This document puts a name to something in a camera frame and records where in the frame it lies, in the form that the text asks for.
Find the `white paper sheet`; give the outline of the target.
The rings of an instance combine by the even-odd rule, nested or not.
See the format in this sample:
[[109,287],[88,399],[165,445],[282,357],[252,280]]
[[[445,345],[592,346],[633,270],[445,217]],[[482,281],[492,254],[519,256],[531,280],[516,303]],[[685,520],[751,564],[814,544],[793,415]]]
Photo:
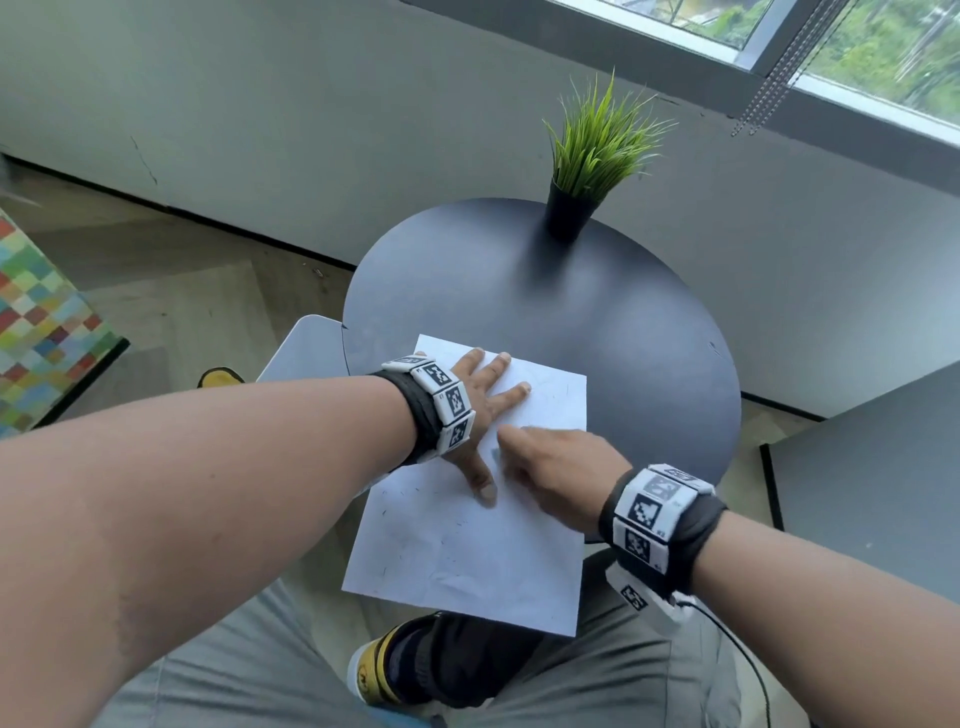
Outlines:
[[522,382],[531,394],[477,447],[494,475],[496,504],[483,505],[441,458],[396,470],[368,495],[343,591],[558,636],[576,633],[584,536],[504,478],[496,427],[585,430],[587,378],[514,358],[491,393]]

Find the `person's right forearm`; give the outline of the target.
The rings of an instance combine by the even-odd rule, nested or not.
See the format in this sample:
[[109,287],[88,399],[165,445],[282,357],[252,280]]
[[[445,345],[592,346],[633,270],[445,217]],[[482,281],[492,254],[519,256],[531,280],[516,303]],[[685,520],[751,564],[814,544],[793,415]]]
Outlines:
[[960,605],[731,512],[692,586],[820,728],[960,728]]

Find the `white chair seat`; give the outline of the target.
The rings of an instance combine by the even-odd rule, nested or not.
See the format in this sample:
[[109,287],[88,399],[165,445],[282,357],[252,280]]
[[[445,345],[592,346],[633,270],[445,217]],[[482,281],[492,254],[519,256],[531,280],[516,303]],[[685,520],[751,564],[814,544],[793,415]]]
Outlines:
[[272,383],[349,376],[343,333],[342,321],[318,314],[301,317],[256,381]]

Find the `green artificial grass plant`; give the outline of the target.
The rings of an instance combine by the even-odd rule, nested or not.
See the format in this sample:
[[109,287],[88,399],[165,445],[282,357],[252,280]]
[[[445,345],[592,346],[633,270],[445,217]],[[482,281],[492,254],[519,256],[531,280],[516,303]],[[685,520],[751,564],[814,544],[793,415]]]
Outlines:
[[543,120],[551,152],[551,184],[569,197],[600,204],[631,177],[648,174],[666,137],[678,126],[656,114],[656,94],[620,93],[617,75],[595,75],[558,99],[561,120]]

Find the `dark grey rectangular table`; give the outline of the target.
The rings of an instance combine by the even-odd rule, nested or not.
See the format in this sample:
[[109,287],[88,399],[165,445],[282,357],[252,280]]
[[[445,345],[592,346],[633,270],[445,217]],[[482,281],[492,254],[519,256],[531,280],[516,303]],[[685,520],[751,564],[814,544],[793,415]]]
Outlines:
[[760,457],[775,528],[960,604],[960,361]]

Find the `grey trousers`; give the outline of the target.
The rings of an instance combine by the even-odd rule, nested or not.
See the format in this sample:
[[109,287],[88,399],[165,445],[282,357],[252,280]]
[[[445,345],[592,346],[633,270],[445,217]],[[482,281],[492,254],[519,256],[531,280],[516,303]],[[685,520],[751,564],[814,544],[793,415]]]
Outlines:
[[[544,634],[519,674],[437,728],[740,728],[735,650],[707,617],[674,637],[612,589],[600,551],[583,562],[575,637]],[[123,685],[92,728],[428,728],[353,695],[276,581]]]

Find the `person's right hand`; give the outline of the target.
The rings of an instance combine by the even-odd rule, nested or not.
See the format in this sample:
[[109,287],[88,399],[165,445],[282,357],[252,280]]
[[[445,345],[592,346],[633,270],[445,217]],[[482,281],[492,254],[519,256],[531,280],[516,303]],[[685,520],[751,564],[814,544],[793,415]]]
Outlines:
[[602,511],[631,463],[604,438],[582,430],[555,431],[557,465],[552,491],[531,495],[564,526],[586,538],[599,535]]

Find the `black right wristband with markers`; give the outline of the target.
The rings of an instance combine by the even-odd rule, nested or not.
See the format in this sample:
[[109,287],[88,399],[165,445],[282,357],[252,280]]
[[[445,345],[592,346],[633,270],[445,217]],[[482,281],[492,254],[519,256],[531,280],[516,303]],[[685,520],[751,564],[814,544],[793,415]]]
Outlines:
[[606,499],[606,582],[658,635],[671,639],[690,620],[692,568],[726,511],[712,484],[666,464],[628,471]]

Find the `black left wristband with markers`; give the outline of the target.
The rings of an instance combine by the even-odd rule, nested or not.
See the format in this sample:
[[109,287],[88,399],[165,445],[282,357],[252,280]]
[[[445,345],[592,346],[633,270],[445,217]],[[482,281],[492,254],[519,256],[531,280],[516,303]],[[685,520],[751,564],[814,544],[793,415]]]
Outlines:
[[370,375],[391,383],[413,418],[415,443],[403,467],[443,457],[469,441],[476,413],[468,389],[435,359],[409,354],[383,363]]

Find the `colourful checkered ottoman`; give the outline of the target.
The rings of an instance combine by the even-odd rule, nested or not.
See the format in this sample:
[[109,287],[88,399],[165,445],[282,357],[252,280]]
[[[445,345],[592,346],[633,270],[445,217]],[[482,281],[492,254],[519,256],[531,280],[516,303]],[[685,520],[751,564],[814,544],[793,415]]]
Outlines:
[[53,424],[129,346],[0,209],[0,440]]

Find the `black wristband with markers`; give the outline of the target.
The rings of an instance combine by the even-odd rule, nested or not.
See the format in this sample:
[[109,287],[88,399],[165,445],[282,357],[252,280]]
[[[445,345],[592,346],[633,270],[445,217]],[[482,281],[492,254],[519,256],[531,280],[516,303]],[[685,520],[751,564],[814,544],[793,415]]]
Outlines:
[[468,389],[435,359],[409,354],[383,363],[370,375],[391,383],[413,418],[415,443],[403,467],[443,457],[469,441],[476,413]]
[[690,620],[692,568],[726,511],[712,484],[666,464],[628,471],[606,499],[606,582],[658,635],[671,639]]

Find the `window with grey frame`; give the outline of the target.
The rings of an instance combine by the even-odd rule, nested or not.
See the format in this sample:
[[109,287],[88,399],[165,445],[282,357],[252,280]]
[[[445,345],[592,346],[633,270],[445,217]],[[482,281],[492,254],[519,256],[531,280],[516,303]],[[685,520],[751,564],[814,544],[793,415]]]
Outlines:
[[960,167],[960,0],[399,0],[910,177]]

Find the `round black table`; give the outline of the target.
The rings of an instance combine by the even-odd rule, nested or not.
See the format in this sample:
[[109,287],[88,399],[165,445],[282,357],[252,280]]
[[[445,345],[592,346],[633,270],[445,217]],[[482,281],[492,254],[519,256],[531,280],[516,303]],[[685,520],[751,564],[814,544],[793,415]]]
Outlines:
[[[495,392],[532,394],[506,422],[600,435],[635,465],[719,484],[738,443],[734,359],[700,299],[625,234],[596,221],[574,243],[546,207],[461,200],[417,213],[374,244],[343,310],[352,374],[421,348],[508,353]],[[420,335],[427,340],[418,345]]]

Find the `person's left hand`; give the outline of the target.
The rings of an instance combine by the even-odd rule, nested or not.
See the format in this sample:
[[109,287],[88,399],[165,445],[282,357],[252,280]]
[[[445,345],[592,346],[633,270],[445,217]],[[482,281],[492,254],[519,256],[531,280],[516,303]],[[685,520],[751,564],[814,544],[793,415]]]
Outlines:
[[500,394],[490,394],[490,391],[483,392],[477,387],[477,369],[484,366],[483,361],[485,356],[486,352],[484,349],[474,347],[452,368],[452,373],[464,384],[471,409],[475,414],[469,437],[462,444],[451,449],[442,457],[443,460],[455,466],[458,471],[459,448],[464,444],[472,442],[477,446],[478,451],[481,440],[494,421],[522,404],[532,390],[531,385],[523,381]]

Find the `person's left forearm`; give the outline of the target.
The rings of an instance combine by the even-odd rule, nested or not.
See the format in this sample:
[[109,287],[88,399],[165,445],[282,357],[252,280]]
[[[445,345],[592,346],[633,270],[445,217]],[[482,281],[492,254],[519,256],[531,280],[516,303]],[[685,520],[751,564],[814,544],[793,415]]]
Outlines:
[[0,728],[87,728],[416,441],[400,390],[356,376],[167,394],[0,443]]

